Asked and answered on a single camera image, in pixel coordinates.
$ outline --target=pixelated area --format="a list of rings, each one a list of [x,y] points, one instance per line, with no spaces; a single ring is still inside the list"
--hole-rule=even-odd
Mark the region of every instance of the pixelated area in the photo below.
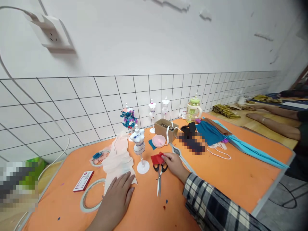
[[[204,140],[198,132],[189,135],[179,132],[177,133],[177,139],[184,144],[184,147],[193,155],[201,156],[205,155],[207,152],[207,141]]]
[[[0,212],[28,212],[37,207],[39,170],[36,162],[0,167]]]

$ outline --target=hand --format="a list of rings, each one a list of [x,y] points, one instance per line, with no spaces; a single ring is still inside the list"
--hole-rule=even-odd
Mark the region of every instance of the hand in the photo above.
[[[251,110],[258,110],[258,109],[263,109],[265,108],[265,105],[249,105],[249,109]]]
[[[135,175],[130,174],[127,172],[113,179],[87,231],[112,231],[120,223],[135,189],[129,188],[135,178]]]
[[[183,166],[179,155],[165,152],[161,157],[168,165],[168,169],[185,184],[190,172]]]
[[[251,118],[251,119],[259,121],[259,122],[261,122],[264,118],[262,115],[260,115],[258,113],[247,113],[246,116],[248,118]]]

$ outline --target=black cable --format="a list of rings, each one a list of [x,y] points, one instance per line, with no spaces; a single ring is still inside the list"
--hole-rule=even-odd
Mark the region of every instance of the black cable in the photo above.
[[[295,205],[294,205],[293,207],[285,207],[285,206],[284,206],[285,203],[283,203],[282,205],[280,205],[280,204],[277,204],[276,202],[272,201],[270,198],[269,198],[269,201],[272,202],[272,203],[274,203],[275,205],[278,205],[278,206],[283,207],[283,208],[285,208],[285,209],[294,209],[294,208],[296,208],[296,207],[297,207],[297,201],[296,201],[296,198],[294,197],[294,195],[291,193],[290,190],[288,190],[288,188],[287,188],[286,186],[284,186],[281,182],[279,182],[279,183],[280,183],[280,184],[290,193],[290,195],[293,197],[293,200],[294,200],[294,202],[295,202]]]

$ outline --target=power cord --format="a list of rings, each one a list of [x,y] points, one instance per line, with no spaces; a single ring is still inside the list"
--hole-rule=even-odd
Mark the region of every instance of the power cord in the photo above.
[[[18,7],[13,7],[13,6],[0,6],[0,10],[2,9],[5,9],[5,8],[8,8],[8,9],[15,9],[15,10],[19,10],[19,11],[22,11],[24,12],[26,15],[30,16],[31,19],[33,21],[39,21],[37,16],[34,15],[33,13],[31,12],[28,12],[26,10],[23,10],[23,9],[20,9]],[[67,150],[68,146],[70,145],[70,138],[66,135],[66,133],[62,130],[62,128],[59,126],[59,124],[55,121],[55,119],[48,113],[46,112],[40,105],[38,105],[37,102],[35,102],[35,100],[15,81],[15,79],[11,76],[11,74],[9,73],[8,69],[6,68],[6,66],[4,65],[4,62],[2,60],[2,57],[1,57],[1,52],[0,52],[0,64],[1,66],[3,67],[4,71],[6,72],[7,76],[15,83],[15,85],[23,92],[26,94],[26,96],[28,96],[33,103],[36,104],[36,106],[38,106],[46,115],[48,115],[57,125],[57,127],[60,129],[60,131],[65,135],[65,137],[68,139],[68,143],[67,143],[67,146],[66,148],[64,149],[64,151],[62,152],[62,154],[54,161],[52,162],[50,165],[48,165],[43,171],[42,173],[39,175],[38,177],[38,182],[41,178],[41,176],[43,175],[43,173],[50,167],[52,166],[58,159],[60,159],[61,156],[63,156],[63,154],[65,153],[65,151]],[[17,225],[15,226],[14,230],[13,231],[16,231],[16,229],[18,228],[20,222],[22,221],[22,219],[27,215],[28,212],[26,212],[22,217],[21,219],[19,220],[19,222],[17,223]]]
[[[295,196],[291,193],[290,190],[288,190],[288,188],[287,188],[286,186],[284,186],[281,182],[279,182],[279,183],[280,183],[280,184],[290,193],[290,195],[293,197],[293,200],[294,200],[295,205],[294,205],[293,207],[285,207],[285,203],[282,204],[282,205],[280,205],[280,204],[277,204],[276,202],[272,201],[271,199],[269,199],[269,201],[272,202],[272,203],[274,203],[275,205],[278,205],[278,206],[283,207],[283,208],[285,208],[285,209],[294,209],[294,208],[296,208],[296,207],[297,207],[297,201],[296,201]]]

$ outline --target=orange table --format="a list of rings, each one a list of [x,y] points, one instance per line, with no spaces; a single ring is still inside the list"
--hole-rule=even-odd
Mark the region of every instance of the orange table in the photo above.
[[[289,164],[294,158],[294,152],[282,144],[212,115],[204,113],[203,116],[219,120],[239,139],[285,164]],[[187,124],[182,119],[173,122],[179,127]],[[150,163],[151,155],[159,151],[171,152],[170,145],[153,150],[148,143],[153,136],[149,129],[145,130],[146,150],[143,157]],[[35,212],[28,215],[22,225],[23,230],[85,230],[96,212],[83,213],[79,207],[83,192],[73,193],[72,190],[84,171],[95,171],[90,184],[106,176],[102,168],[91,166],[89,159],[97,151],[109,146],[113,140],[105,140],[72,152],[46,187]],[[231,160],[216,157],[210,152],[195,156],[178,140],[173,144],[181,150],[183,157],[201,178],[254,216],[260,211],[285,172],[285,169],[275,168],[240,152],[229,143],[227,153],[232,157]],[[138,185],[135,186],[127,214],[116,230],[157,230],[159,227],[165,230],[173,230],[175,227],[181,230],[198,229],[198,225],[185,208],[185,199],[182,196],[183,184],[170,171],[166,171],[162,174],[161,197],[157,197],[157,172],[152,167],[144,175],[137,172],[136,166],[140,158],[134,154],[133,146],[134,143],[129,142],[128,151],[134,159],[133,167]],[[89,191],[86,204],[88,206],[97,204],[101,200],[102,193],[103,184],[98,184]]]

